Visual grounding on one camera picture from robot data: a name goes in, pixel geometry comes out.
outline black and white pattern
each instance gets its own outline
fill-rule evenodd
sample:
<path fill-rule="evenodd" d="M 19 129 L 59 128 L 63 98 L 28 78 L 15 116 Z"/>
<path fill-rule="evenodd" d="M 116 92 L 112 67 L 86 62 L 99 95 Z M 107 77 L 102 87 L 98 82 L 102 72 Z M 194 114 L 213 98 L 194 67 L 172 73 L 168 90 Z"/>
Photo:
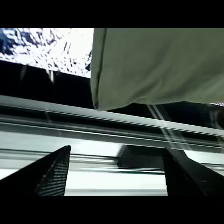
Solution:
<path fill-rule="evenodd" d="M 0 28 L 0 60 L 90 78 L 93 28 Z"/>

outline black object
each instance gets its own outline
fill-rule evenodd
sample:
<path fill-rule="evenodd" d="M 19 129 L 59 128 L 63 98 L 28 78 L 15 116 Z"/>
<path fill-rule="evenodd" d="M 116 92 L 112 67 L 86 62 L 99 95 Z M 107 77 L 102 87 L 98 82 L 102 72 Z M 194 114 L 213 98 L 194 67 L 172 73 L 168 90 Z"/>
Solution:
<path fill-rule="evenodd" d="M 168 196 L 224 195 L 224 177 L 191 160 L 183 150 L 125 146 L 117 165 L 164 170 Z"/>
<path fill-rule="evenodd" d="M 70 146 L 65 146 L 0 181 L 9 195 L 63 196 L 69 168 Z"/>

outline screen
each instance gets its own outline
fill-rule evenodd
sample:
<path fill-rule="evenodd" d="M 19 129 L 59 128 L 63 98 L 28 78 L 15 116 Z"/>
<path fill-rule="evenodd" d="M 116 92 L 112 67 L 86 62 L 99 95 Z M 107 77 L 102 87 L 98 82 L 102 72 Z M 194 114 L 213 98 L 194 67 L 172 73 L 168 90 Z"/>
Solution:
<path fill-rule="evenodd" d="M 90 78 L 93 28 L 0 28 L 0 60 Z"/>

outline olive green fabric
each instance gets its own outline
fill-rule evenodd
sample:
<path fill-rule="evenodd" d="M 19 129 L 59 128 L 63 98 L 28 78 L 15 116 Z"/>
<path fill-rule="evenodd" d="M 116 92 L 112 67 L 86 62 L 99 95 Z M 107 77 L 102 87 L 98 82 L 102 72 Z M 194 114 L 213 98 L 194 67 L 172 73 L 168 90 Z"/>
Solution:
<path fill-rule="evenodd" d="M 94 29 L 91 90 L 99 110 L 224 102 L 224 29 Z"/>

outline green cloth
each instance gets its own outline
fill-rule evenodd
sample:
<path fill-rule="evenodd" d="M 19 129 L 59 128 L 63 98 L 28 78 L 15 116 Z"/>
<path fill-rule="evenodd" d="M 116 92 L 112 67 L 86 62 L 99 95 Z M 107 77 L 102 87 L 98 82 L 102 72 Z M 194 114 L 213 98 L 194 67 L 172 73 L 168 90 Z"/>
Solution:
<path fill-rule="evenodd" d="M 95 107 L 224 102 L 224 29 L 96 28 Z"/>

